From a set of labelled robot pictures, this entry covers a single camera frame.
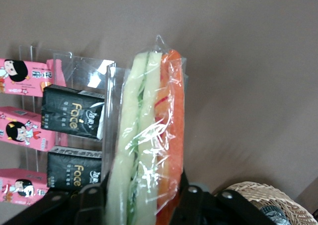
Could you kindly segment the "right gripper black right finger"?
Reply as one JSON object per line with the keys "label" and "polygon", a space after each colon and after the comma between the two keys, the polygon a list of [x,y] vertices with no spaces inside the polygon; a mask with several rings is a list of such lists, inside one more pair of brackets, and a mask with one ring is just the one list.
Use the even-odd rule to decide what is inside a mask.
{"label": "right gripper black right finger", "polygon": [[215,218],[209,209],[214,205],[208,187],[190,182],[185,172],[181,175],[179,200],[173,210],[172,225],[214,225]]}

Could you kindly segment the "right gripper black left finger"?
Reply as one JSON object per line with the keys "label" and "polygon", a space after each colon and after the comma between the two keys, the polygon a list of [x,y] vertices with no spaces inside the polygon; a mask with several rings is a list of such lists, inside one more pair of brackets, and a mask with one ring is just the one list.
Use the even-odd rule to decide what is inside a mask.
{"label": "right gripper black left finger", "polygon": [[79,196],[79,210],[75,215],[75,225],[105,225],[107,182],[109,173],[101,183],[83,187]]}

